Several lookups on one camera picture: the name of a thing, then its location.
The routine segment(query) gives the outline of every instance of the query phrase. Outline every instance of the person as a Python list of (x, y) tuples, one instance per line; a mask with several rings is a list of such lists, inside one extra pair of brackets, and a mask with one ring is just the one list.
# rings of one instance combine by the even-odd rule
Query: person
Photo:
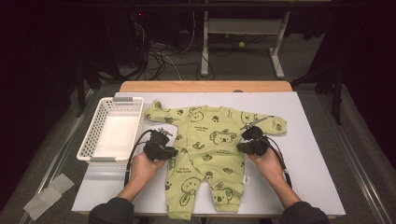
[[(309, 203), (302, 201), (288, 185), (273, 150), (268, 148), (264, 155), (260, 157), (249, 155), (249, 158), (256, 164), (258, 171), (274, 189), (277, 197), (285, 208), (279, 220), (280, 224), (330, 223), (328, 217), (319, 208), (312, 207)], [(107, 203), (102, 203), (94, 207), (89, 214), (89, 223), (131, 224), (134, 218), (134, 205), (132, 201), (164, 164), (165, 161), (150, 161), (145, 152), (134, 156), (131, 178), (128, 184), (117, 197), (111, 199)]]

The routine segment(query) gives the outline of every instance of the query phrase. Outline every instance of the green garment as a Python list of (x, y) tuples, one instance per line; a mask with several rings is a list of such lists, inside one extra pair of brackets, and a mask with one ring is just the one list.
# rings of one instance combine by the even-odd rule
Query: green garment
[(256, 119), (267, 118), (256, 126), (267, 134), (286, 132), (280, 117), (238, 111), (230, 107), (191, 106), (164, 109), (153, 101), (145, 111), (152, 121), (177, 126), (173, 147), (177, 155), (168, 161), (165, 194), (168, 216), (190, 219), (195, 192), (207, 181), (218, 211), (237, 212), (244, 191), (244, 154), (236, 144), (242, 129)]

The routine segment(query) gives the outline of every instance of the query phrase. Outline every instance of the plastic basket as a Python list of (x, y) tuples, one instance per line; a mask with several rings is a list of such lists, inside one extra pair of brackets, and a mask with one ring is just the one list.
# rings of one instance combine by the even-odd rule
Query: plastic basket
[(126, 164), (144, 116), (141, 97), (107, 97), (100, 100), (77, 158), (89, 164)]

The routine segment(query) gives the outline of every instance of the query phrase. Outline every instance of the dark background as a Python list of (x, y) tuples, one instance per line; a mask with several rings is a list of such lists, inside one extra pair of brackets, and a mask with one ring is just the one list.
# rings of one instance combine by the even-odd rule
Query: dark background
[[(57, 1), (34, 0), (2, 2), (0, 6), (1, 207), (18, 185), (50, 128), (69, 107), (68, 95), (77, 86), (78, 69), (82, 69), (92, 87), (99, 88), (95, 75), (98, 71), (117, 76), (118, 64), (122, 61), (139, 62), (138, 51), (130, 50), (136, 49), (138, 43), (128, 32), (126, 12), (81, 13), (64, 10), (61, 5)], [(344, 83), (395, 167), (396, 28), (391, 22), (396, 18), (390, 10), (388, 5), (375, 2), (374, 7), (333, 13), (292, 11), (286, 35), (304, 34), (309, 39), (327, 32), (310, 71), (329, 62), (339, 64), (336, 59), (342, 59)], [(263, 16), (227, 13), (227, 17), (229, 13), (235, 17)], [(265, 15), (277, 13), (269, 11)], [(225, 16), (223, 12), (211, 15)], [(147, 16), (154, 33), (176, 44), (178, 31), (191, 29), (187, 25), (191, 22), (183, 13), (157, 11)], [(198, 21), (200, 16), (202, 13), (197, 13)], [(202, 30), (202, 24), (198, 22), (196, 29)], [(122, 44), (122, 48), (120, 45), (111, 48), (110, 43)]]

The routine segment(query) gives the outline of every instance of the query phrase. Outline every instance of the person's left hand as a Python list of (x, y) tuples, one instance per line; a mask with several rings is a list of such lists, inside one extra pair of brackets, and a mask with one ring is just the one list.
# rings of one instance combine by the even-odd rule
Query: person's left hand
[(130, 181), (139, 181), (145, 185), (157, 174), (166, 161), (151, 161), (146, 152), (133, 157)]

